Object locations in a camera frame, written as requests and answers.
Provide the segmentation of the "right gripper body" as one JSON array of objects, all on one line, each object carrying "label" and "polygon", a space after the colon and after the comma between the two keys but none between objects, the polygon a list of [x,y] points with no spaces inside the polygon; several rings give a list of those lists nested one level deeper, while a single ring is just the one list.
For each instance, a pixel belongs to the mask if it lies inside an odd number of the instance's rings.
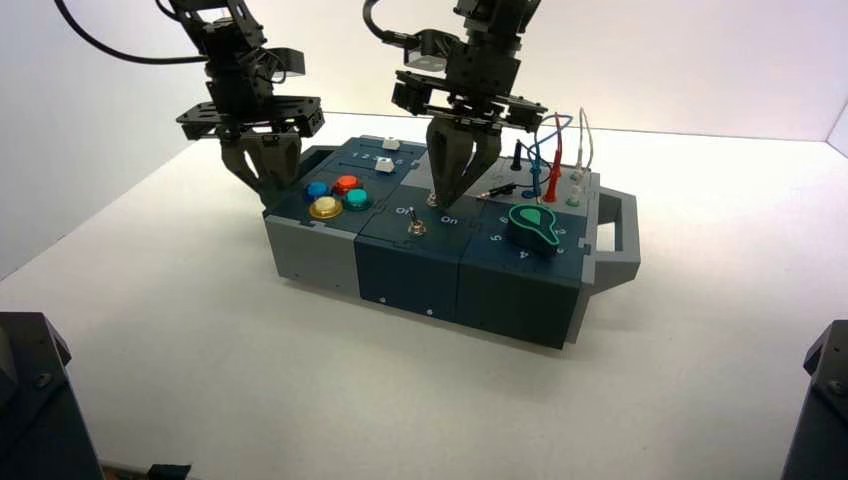
[{"label": "right gripper body", "polygon": [[547,108],[511,94],[519,66],[516,58],[460,47],[446,59],[443,78],[398,70],[392,102],[413,115],[465,126],[536,131]]}]

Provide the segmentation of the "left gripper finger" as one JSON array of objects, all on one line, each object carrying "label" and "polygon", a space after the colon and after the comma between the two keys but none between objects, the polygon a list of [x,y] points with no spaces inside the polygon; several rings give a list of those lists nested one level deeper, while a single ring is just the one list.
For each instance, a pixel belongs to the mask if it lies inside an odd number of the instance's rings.
[{"label": "left gripper finger", "polygon": [[263,162],[263,145],[259,135],[242,135],[220,139],[225,167],[253,190],[264,206],[269,204],[268,172]]},{"label": "left gripper finger", "polygon": [[301,145],[297,133],[267,133],[259,136],[259,180],[262,199],[272,199],[295,182]]}]

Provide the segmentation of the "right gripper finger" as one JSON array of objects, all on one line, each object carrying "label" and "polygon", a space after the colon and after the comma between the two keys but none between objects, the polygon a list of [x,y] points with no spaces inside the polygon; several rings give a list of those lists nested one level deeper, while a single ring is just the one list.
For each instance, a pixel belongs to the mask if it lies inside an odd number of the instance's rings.
[{"label": "right gripper finger", "polygon": [[437,205],[451,207],[473,184],[468,172],[473,159],[474,137],[449,119],[433,119],[427,130],[427,146]]},{"label": "right gripper finger", "polygon": [[465,137],[467,142],[460,147],[459,162],[455,167],[453,203],[494,164],[502,149],[500,131],[473,129],[467,131]]}]

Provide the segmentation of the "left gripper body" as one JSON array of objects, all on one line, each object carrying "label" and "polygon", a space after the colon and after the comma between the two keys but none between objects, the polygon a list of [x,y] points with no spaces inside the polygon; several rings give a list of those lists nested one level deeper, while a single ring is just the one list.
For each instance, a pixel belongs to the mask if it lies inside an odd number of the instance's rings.
[{"label": "left gripper body", "polygon": [[324,124],[319,97],[276,95],[264,76],[216,76],[206,86],[211,100],[176,118],[189,140],[213,136],[232,140],[256,127],[312,137]]}]

